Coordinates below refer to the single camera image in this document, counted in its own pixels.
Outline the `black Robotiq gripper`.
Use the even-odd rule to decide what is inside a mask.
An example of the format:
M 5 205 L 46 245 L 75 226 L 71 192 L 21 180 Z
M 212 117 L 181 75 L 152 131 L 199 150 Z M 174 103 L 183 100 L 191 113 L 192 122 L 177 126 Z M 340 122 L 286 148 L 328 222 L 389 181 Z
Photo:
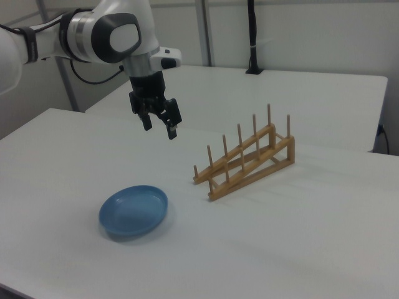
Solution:
M 130 77 L 133 91 L 129 93 L 132 112 L 138 114 L 145 131 L 152 129 L 149 113 L 156 114 L 165 124 L 168 138 L 177 137 L 177 126 L 182 122 L 177 101 L 172 98 L 167 100 L 164 92 L 166 89 L 163 72 L 144 77 Z

